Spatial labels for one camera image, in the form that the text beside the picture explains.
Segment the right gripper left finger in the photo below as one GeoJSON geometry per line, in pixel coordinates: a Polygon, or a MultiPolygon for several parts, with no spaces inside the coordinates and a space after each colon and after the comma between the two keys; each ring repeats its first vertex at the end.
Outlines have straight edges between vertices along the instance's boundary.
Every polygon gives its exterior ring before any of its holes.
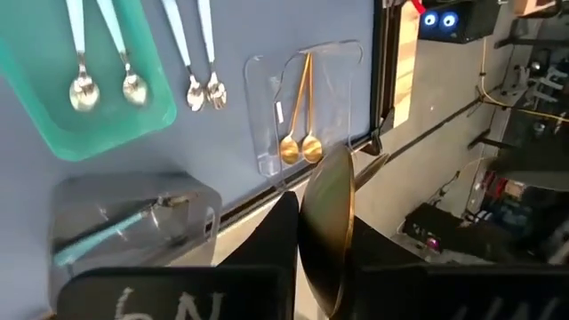
{"type": "Polygon", "coordinates": [[[98,268],[76,276],[56,303],[60,320],[291,319],[298,197],[281,195],[216,267],[98,268]]]}

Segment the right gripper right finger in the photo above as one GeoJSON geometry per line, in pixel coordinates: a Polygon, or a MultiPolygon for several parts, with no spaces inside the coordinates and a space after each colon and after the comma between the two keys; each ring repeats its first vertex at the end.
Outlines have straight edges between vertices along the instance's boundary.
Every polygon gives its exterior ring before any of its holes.
{"type": "Polygon", "coordinates": [[[355,220],[344,319],[568,320],[568,269],[427,262],[355,220]]]}

